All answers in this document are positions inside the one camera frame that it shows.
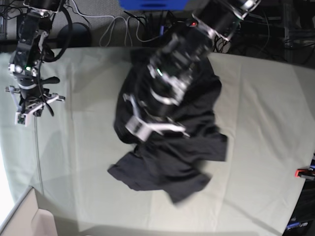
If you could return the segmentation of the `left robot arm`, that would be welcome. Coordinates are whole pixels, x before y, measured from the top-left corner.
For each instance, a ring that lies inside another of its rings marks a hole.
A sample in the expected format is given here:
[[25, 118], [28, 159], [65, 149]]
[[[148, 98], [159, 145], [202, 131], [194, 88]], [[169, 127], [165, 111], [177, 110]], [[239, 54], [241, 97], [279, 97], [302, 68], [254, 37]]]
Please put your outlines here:
[[258, 0], [211, 0], [192, 13], [141, 68], [134, 91], [123, 95], [133, 111], [125, 125], [127, 131], [143, 142], [153, 132], [185, 135], [186, 127], [176, 123], [171, 113], [193, 82], [194, 68], [211, 53], [215, 37], [229, 41], [259, 4]]

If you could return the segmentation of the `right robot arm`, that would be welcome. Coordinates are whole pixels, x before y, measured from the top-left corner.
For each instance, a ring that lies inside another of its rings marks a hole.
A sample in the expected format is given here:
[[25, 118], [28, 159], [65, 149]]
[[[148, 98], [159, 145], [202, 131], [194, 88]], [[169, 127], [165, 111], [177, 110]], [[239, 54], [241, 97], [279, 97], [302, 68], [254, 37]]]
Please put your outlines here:
[[[15, 124], [28, 126], [32, 117], [42, 115], [44, 108], [53, 116], [51, 103], [65, 101], [64, 96], [44, 88], [47, 84], [58, 84], [60, 79], [56, 76], [42, 79], [41, 66], [62, 57], [70, 44], [73, 25], [63, 0], [26, 0], [23, 4], [29, 11], [21, 23], [17, 48], [8, 65], [17, 86], [8, 86], [5, 91], [11, 94], [16, 107]], [[59, 53], [55, 55], [47, 39], [58, 12], [62, 12], [67, 19], [68, 36]]]

